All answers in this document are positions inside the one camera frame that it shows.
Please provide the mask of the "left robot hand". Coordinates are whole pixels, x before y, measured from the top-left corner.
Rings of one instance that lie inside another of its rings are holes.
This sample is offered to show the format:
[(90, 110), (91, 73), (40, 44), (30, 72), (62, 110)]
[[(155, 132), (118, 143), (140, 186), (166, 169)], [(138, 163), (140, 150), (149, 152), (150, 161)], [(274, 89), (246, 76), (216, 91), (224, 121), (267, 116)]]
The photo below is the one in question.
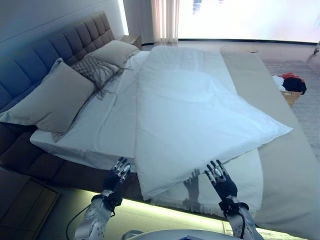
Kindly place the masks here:
[(128, 159), (123, 156), (120, 157), (115, 165), (109, 170), (108, 175), (103, 181), (103, 190), (116, 192), (120, 185), (122, 185), (129, 173), (131, 172), (131, 164)]

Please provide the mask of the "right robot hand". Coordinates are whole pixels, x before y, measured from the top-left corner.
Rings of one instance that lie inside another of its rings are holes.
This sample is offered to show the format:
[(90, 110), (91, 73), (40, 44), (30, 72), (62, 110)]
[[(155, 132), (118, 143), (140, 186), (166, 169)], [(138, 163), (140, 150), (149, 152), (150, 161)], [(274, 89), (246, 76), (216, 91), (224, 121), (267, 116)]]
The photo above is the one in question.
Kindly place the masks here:
[(211, 160), (210, 164), (207, 164), (206, 167), (207, 169), (204, 173), (208, 177), (221, 200), (230, 196), (237, 197), (238, 188), (231, 179), (224, 165), (218, 159), (216, 161)]

